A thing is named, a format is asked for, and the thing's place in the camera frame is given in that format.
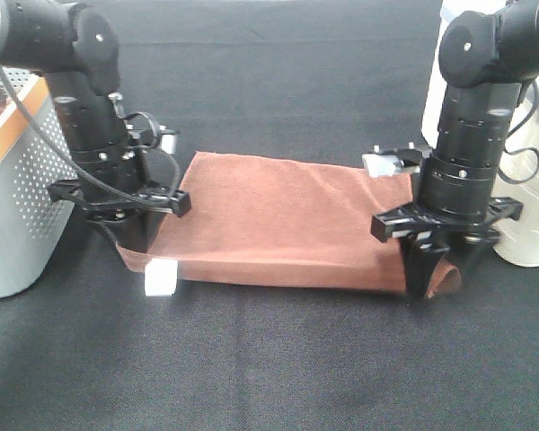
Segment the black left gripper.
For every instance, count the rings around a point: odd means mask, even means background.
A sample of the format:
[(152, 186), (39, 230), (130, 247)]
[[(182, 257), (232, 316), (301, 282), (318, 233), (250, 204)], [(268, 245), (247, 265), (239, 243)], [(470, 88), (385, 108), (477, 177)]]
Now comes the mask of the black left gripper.
[(47, 186), (50, 200), (70, 201), (96, 214), (96, 230), (111, 246), (146, 253), (155, 241), (165, 214), (183, 217), (191, 209), (190, 193), (150, 181), (136, 192), (84, 178), (57, 180)]

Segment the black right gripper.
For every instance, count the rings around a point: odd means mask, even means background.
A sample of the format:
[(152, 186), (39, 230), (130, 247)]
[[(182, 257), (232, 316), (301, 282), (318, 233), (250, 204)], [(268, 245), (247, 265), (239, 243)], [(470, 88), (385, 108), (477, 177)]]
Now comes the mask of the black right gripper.
[(370, 232), (380, 242), (400, 239), (406, 293), (413, 299), (425, 299), (437, 292), (448, 271), (445, 256), (449, 246), (445, 242), (461, 243), (461, 275), (471, 277), (499, 242), (494, 225), (506, 218), (517, 221), (523, 207), (522, 202), (508, 197), (450, 195), (433, 207), (420, 198), (373, 215)]

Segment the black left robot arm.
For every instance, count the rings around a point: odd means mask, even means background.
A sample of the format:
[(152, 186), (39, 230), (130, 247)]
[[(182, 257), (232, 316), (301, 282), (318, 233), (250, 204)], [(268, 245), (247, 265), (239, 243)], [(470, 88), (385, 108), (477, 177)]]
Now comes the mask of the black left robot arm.
[(125, 249), (147, 251), (167, 214), (184, 216), (190, 195), (152, 179), (146, 155), (173, 158), (175, 130), (151, 114), (134, 128), (119, 92), (119, 40), (107, 19), (83, 3), (0, 1), (0, 74), (6, 68), (41, 76), (67, 148), (58, 156), (75, 171), (49, 185), (52, 201), (83, 209), (88, 222)]

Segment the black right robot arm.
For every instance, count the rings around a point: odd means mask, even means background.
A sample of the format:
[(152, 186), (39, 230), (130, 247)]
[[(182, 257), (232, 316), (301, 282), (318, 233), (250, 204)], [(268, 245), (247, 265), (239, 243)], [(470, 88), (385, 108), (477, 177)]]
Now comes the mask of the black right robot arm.
[(446, 90), (435, 148), (375, 150), (371, 177), (415, 173), (412, 202), (374, 215), (371, 234), (400, 243), (408, 295), (425, 298), (440, 263), (476, 263), (499, 241), (495, 224), (518, 220), (522, 204), (491, 192), (515, 109), (539, 77), (539, 1), (510, 1), (492, 14), (466, 11), (438, 51)]

